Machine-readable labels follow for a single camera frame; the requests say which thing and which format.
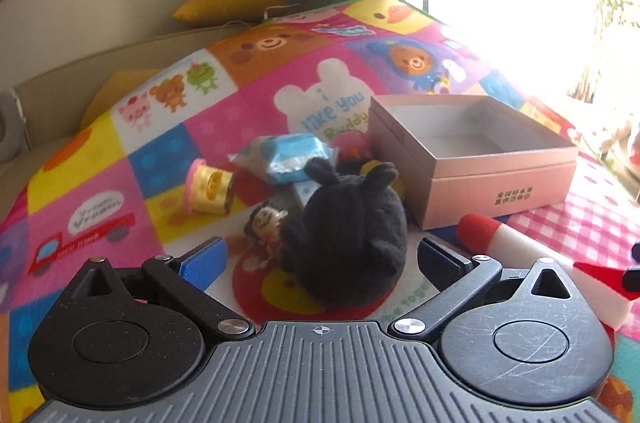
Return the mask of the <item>black plush toy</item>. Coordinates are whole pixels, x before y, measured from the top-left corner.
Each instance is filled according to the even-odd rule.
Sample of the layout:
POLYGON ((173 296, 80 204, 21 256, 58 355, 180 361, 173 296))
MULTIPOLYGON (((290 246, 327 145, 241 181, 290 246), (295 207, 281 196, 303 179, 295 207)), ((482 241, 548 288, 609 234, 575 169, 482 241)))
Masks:
POLYGON ((281 266, 329 308, 362 308, 393 290, 405 268, 408 227, 394 164, 341 175, 321 157, 305 174, 319 188, 281 228, 281 266))

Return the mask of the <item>pink round toy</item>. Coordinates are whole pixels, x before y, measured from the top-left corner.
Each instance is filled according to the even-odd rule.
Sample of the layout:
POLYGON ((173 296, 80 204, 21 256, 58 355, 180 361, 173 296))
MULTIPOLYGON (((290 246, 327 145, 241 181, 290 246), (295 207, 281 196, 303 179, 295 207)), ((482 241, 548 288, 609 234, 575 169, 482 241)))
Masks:
POLYGON ((369 161, 373 151, 368 136, 360 130, 346 130, 336 135, 330 142, 336 151, 337 163, 369 161))

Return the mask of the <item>pink yellow cupcake toy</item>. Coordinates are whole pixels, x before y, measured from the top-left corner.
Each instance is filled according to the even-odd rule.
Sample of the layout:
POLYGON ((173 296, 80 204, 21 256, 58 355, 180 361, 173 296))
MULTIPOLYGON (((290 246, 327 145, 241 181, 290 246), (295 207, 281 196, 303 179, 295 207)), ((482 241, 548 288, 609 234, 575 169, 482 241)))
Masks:
POLYGON ((234 195, 234 174, 194 160, 186 173, 183 205, 189 213, 227 215, 234 195))

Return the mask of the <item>beige sofa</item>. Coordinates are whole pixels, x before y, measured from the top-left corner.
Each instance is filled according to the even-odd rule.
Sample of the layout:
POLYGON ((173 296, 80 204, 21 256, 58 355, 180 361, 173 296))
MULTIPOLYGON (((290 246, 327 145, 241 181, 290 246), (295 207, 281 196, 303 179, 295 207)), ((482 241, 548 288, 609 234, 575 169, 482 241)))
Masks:
POLYGON ((70 139, 92 98, 112 73, 167 68, 188 54, 247 29, 242 22, 160 36, 105 50, 12 88, 22 102, 32 149, 1 162, 1 217, 6 218, 37 166, 70 139))

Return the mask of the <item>blue wet wipes pack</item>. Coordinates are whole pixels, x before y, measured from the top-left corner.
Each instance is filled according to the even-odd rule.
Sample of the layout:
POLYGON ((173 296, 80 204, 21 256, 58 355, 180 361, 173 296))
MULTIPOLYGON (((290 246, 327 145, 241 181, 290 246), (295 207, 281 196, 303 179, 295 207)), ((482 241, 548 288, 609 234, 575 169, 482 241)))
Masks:
POLYGON ((308 180, 304 168, 314 157, 335 164, 336 151, 312 134, 256 137, 230 162, 270 186, 308 180))

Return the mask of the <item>pink cardboard box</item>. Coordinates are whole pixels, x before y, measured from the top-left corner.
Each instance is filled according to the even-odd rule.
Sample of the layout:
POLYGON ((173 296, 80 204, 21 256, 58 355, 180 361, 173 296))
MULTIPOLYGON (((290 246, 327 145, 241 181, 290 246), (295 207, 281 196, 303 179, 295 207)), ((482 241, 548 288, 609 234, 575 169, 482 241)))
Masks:
POLYGON ((577 166, 574 143, 487 96, 379 94, 368 136, 423 230, 561 203, 577 166))

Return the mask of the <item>colourful cartoon play mat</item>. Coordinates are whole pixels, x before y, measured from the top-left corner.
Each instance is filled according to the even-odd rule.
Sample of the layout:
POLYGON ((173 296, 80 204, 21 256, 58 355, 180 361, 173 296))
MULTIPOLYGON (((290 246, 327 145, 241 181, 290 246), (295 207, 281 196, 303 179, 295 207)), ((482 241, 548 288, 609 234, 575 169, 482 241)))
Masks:
MULTIPOLYGON (((484 301, 434 343, 388 334, 438 292, 419 269, 423 238, 486 255, 460 242, 458 223, 421 229, 397 168, 406 263, 373 304, 320 304, 282 268, 282 241, 271 257, 244 235, 256 206, 269 201, 289 221, 319 185, 270 186, 230 156, 260 136, 329 146, 346 130, 368 136, 379 94, 491 97, 574 143, 571 123, 400 0, 286 16, 196 50, 50 157, 3 221, 2 420, 637 421, 639 301, 613 330, 552 259, 502 266, 484 301), (227 215, 184 207, 197 158, 233 172, 227 215), (206 293, 253 323, 247 339, 204 341, 146 295, 145 261, 213 237, 228 257, 206 293)), ((639 207, 579 149, 563 202, 490 218, 572 261, 629 270, 625 287, 639 292, 639 207)))

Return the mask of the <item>small doll figure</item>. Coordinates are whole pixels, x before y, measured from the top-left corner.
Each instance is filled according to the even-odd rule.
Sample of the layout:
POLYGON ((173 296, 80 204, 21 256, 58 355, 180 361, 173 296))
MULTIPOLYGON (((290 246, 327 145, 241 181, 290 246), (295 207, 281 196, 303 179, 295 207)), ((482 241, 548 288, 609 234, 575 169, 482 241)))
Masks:
POLYGON ((256 206, 244 225, 244 235, 263 247, 271 257, 281 247, 281 228, 288 217, 285 209, 278 209, 269 201, 256 206))

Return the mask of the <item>yellow cushion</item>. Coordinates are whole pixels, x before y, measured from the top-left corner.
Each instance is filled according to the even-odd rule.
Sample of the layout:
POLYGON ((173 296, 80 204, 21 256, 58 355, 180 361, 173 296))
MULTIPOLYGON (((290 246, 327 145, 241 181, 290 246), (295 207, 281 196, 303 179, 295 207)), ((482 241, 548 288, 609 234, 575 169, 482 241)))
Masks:
POLYGON ((269 7, 284 0, 187 0, 172 17, 191 26, 218 26, 227 22, 259 22, 269 7))
POLYGON ((122 70, 112 73, 92 98, 81 117, 78 129, 84 130, 89 127, 100 115, 110 111, 116 102, 158 73, 160 73, 159 68, 137 68, 137 70, 122 70))

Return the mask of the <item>grey neck pillow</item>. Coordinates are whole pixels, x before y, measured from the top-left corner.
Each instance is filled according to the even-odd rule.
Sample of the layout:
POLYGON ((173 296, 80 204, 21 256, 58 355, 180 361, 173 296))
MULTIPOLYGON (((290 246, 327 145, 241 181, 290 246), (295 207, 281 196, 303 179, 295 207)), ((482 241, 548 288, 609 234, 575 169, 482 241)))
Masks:
POLYGON ((22 102, 13 89, 1 91, 0 114, 0 158, 2 163, 9 163, 17 155, 32 149, 22 102))

